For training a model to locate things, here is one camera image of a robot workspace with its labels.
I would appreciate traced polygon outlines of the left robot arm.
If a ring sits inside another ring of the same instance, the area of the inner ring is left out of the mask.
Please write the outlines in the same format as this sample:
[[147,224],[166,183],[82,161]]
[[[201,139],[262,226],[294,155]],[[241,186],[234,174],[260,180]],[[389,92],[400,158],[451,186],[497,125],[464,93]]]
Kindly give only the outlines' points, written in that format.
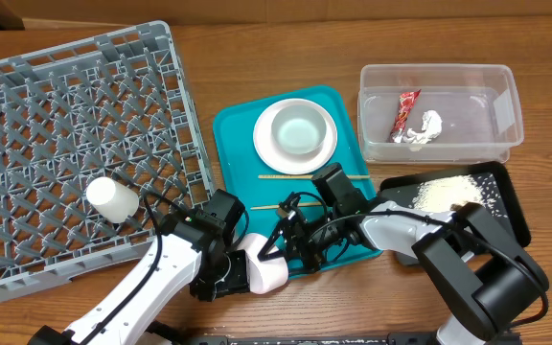
[[248,292],[248,259],[234,238],[247,217],[243,203],[221,189],[202,208],[173,205],[146,255],[94,309],[62,332],[41,327],[29,342],[134,344],[184,287],[207,302]]

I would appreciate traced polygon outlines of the white tissue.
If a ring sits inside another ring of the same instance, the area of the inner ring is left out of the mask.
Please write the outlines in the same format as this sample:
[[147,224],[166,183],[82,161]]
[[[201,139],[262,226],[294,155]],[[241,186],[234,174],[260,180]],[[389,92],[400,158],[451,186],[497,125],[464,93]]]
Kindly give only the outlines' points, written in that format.
[[409,128],[402,138],[407,144],[428,144],[443,131],[443,120],[435,110],[428,110],[422,116],[420,131]]

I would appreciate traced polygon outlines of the grey bowl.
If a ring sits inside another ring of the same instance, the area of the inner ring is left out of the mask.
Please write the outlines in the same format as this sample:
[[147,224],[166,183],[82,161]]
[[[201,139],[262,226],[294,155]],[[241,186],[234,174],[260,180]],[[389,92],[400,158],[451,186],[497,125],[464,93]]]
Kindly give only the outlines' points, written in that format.
[[306,104],[294,104],[279,110],[271,133],[285,153],[303,155],[316,151],[327,135],[327,123],[319,110]]

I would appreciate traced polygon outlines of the pink bowl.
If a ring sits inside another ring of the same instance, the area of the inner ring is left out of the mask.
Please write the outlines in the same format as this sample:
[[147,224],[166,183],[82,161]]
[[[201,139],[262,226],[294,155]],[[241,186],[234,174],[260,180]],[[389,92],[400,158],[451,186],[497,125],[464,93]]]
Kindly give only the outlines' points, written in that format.
[[288,281],[288,264],[283,257],[264,262],[259,260],[258,254],[266,243],[267,237],[250,233],[244,236],[239,246],[246,253],[249,289],[255,294],[266,294]]

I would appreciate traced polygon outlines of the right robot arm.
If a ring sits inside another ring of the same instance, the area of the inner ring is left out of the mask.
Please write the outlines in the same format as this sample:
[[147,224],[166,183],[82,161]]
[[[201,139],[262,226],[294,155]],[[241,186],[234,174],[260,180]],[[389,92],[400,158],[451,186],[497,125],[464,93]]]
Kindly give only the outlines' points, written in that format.
[[[507,223],[474,201],[436,213],[402,207],[383,195],[389,189],[479,174],[492,182]],[[435,333],[416,333],[423,344],[519,344],[514,329],[547,314],[549,281],[525,250],[530,230],[503,164],[492,161],[389,178],[372,199],[338,163],[310,180],[322,218],[307,220],[298,206],[299,194],[290,194],[280,203],[281,218],[257,254],[260,262],[298,260],[301,273],[312,274],[327,263],[329,248],[340,243],[415,259],[451,312]]]

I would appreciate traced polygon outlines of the white round plate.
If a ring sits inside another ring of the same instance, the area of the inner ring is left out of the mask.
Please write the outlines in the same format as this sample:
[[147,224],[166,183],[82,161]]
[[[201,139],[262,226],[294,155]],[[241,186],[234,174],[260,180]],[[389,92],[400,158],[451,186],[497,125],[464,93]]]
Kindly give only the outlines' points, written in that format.
[[[321,112],[327,123],[327,135],[322,145],[314,152],[293,155],[285,153],[276,144],[271,133],[271,123],[276,113],[286,106],[306,104]],[[318,103],[300,99],[284,99],[268,106],[256,121],[253,129],[253,144],[259,157],[269,168],[283,174],[312,173],[323,167],[334,155],[338,141],[337,128],[332,115]]]

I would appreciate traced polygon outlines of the white cup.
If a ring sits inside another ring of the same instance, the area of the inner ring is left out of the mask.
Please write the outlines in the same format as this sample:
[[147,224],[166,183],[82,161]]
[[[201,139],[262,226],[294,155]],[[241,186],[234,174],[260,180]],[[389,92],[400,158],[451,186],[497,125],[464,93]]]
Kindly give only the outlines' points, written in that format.
[[92,180],[86,198],[95,210],[112,223],[122,223],[139,208],[139,196],[127,186],[103,176]]

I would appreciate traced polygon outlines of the white rice pile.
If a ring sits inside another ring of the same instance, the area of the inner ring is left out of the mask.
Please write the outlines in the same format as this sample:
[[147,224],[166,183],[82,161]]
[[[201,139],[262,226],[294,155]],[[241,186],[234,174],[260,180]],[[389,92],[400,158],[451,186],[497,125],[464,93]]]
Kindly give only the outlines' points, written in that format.
[[470,202],[482,205],[494,217],[508,217],[497,182],[490,173],[456,175],[421,183],[410,207],[438,213],[454,211]]

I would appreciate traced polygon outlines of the red snack wrapper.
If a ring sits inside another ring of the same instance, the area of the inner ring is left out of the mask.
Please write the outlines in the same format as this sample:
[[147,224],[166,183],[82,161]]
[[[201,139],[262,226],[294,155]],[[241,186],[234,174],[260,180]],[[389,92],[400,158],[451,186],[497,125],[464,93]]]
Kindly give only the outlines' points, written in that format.
[[394,125],[392,126],[389,134],[389,141],[391,143],[400,143],[402,141],[408,116],[420,94],[421,90],[417,90],[403,92],[399,96],[398,113],[395,117]]

